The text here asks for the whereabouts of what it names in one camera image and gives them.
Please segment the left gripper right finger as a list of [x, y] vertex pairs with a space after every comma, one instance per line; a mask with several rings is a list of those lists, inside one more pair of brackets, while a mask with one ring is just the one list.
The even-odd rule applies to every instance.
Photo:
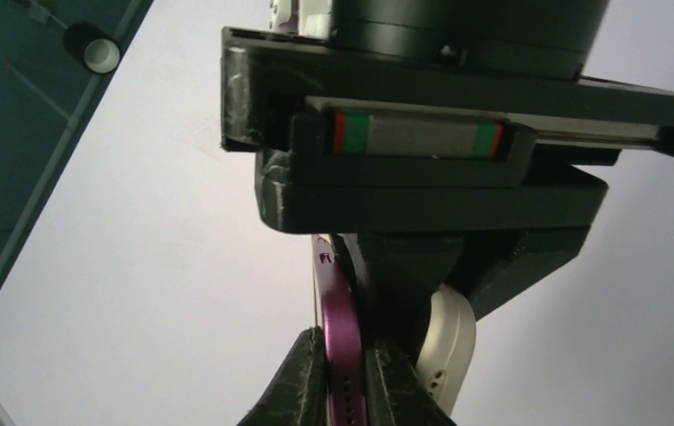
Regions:
[[392, 340], [375, 337], [364, 352], [369, 423], [376, 426], [454, 426], [419, 383]]

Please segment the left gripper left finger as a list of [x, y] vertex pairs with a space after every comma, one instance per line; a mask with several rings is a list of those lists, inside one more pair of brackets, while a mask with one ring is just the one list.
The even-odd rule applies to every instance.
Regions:
[[302, 331], [257, 403], [239, 426], [316, 426], [326, 423], [327, 368], [320, 327]]

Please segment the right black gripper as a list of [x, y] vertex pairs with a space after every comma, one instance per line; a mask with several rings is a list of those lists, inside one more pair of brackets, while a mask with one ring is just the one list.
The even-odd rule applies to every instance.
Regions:
[[442, 283], [482, 319], [577, 256], [583, 171], [674, 157], [674, 92], [583, 74], [604, 1], [334, 1], [329, 38], [221, 32], [221, 137], [261, 220], [331, 234], [366, 335], [416, 364]]

